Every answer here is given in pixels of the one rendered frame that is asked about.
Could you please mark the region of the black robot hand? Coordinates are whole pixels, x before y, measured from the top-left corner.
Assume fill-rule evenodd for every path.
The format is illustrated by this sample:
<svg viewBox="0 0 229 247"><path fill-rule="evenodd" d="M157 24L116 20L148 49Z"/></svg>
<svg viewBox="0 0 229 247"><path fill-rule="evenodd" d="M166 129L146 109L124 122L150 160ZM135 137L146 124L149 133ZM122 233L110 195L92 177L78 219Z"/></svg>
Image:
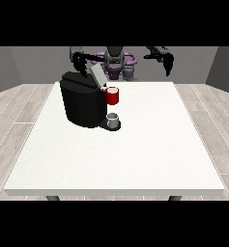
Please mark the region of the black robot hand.
<svg viewBox="0 0 229 247"><path fill-rule="evenodd" d="M163 63L165 74L167 76L170 75L174 65L174 56L168 51L161 52L161 51L151 50L151 53L145 55L144 59L157 60L159 63Z"/></svg>
<svg viewBox="0 0 229 247"><path fill-rule="evenodd" d="M104 59L91 54L82 54L80 52L75 52L72 55L72 63L74 68L81 73L82 76L87 77L87 67L88 61L103 62Z"/></svg>

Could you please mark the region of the pale grey machine lid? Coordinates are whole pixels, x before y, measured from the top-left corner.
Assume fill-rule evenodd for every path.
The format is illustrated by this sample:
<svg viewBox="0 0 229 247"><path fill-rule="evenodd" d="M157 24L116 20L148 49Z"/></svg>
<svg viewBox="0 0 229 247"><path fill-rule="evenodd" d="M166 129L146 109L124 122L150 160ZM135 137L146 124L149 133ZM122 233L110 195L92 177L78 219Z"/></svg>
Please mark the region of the pale grey machine lid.
<svg viewBox="0 0 229 247"><path fill-rule="evenodd" d="M107 83L108 79L106 78L100 64L91 66L90 71L92 72L98 86L102 88Z"/></svg>

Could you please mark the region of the black coffee machine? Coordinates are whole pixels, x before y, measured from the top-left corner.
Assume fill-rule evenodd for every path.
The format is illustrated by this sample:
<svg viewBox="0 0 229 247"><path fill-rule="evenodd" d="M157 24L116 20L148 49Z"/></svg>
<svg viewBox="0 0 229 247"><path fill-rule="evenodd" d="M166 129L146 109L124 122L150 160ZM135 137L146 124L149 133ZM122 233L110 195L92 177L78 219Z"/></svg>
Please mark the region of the black coffee machine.
<svg viewBox="0 0 229 247"><path fill-rule="evenodd" d="M121 122L115 128L107 126L107 106L104 85L100 88L90 73L87 77L80 72L66 72L60 81L62 98L67 118L73 124L82 127L102 127L109 131L121 128Z"/></svg>

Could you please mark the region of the small grey coffee pod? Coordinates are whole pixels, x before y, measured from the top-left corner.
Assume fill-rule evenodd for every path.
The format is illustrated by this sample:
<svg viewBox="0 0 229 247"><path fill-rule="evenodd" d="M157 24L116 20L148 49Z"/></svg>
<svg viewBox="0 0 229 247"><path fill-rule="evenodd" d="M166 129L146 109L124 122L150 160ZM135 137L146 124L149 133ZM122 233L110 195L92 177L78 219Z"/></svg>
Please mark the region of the small grey coffee pod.
<svg viewBox="0 0 229 247"><path fill-rule="evenodd" d="M131 80L134 74L134 67L133 66L126 66L123 68L123 78L127 80Z"/></svg>

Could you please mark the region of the red pod holder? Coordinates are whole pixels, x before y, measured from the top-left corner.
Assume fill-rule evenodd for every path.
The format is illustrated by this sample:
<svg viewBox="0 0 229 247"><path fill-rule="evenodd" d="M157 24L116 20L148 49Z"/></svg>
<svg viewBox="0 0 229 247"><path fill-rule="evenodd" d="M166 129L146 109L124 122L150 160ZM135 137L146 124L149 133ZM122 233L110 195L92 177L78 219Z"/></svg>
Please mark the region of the red pod holder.
<svg viewBox="0 0 229 247"><path fill-rule="evenodd" d="M109 105L115 105L119 102L119 89L116 87L108 87L105 90L106 103Z"/></svg>

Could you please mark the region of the small grey cup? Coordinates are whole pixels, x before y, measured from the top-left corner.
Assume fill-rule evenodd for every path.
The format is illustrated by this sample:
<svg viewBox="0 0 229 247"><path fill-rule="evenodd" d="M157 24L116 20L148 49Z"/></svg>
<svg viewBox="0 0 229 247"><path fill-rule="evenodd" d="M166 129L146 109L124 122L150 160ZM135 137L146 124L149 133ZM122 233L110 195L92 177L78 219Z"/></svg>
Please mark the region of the small grey cup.
<svg viewBox="0 0 229 247"><path fill-rule="evenodd" d="M107 126L110 128L115 128L119 124L119 117L116 113L109 113L106 116L107 119Z"/></svg>

